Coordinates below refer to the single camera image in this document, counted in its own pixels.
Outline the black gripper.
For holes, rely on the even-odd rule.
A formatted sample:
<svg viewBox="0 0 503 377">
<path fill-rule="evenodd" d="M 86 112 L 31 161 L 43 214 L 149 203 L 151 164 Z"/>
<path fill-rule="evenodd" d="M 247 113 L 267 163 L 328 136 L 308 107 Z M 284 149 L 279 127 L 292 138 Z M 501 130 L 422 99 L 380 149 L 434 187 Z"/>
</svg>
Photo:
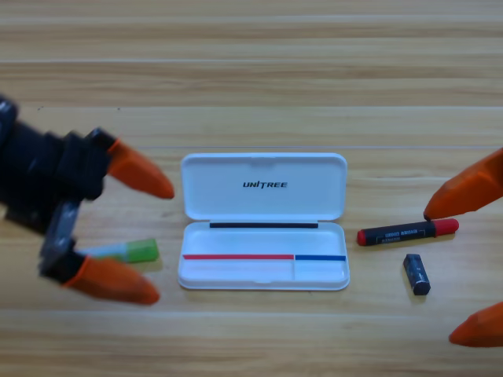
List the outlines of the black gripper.
<svg viewBox="0 0 503 377">
<path fill-rule="evenodd" d="M 1 203 L 6 218 L 44 236 L 68 203 L 76 210 L 95 200 L 109 175 L 129 188 L 161 199 L 174 198 L 163 171 L 136 149 L 101 128 L 82 136 L 41 133 L 19 119 L 17 104 L 1 97 Z"/>
</svg>

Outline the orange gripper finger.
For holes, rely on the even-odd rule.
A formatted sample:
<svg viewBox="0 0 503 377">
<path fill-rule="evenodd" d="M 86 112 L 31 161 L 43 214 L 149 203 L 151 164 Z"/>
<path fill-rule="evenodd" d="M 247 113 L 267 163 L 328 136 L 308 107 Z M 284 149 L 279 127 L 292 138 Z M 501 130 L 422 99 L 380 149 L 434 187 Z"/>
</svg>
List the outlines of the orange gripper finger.
<svg viewBox="0 0 503 377">
<path fill-rule="evenodd" d="M 503 303 L 473 313 L 450 335 L 449 341 L 467 347 L 502 347 Z"/>
<path fill-rule="evenodd" d="M 160 299 L 156 287 L 128 265 L 114 259 L 96 259 L 75 250 L 75 241 L 58 249 L 44 247 L 40 275 L 62 287 L 101 300 L 153 305 Z"/>
<path fill-rule="evenodd" d="M 474 212 L 502 197 L 502 149 L 445 182 L 424 210 L 425 219 Z"/>
</svg>

